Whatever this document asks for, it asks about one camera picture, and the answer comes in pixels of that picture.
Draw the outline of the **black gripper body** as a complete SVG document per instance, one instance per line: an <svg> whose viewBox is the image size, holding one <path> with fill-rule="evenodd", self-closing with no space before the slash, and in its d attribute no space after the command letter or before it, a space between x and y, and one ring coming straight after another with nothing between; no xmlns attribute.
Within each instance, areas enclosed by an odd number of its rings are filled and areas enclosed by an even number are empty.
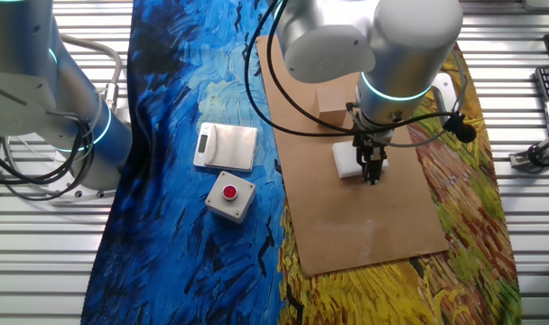
<svg viewBox="0 0 549 325"><path fill-rule="evenodd" d="M383 161L387 158L386 146L373 140L370 135L354 135L352 145L356 150L357 162Z"/></svg>

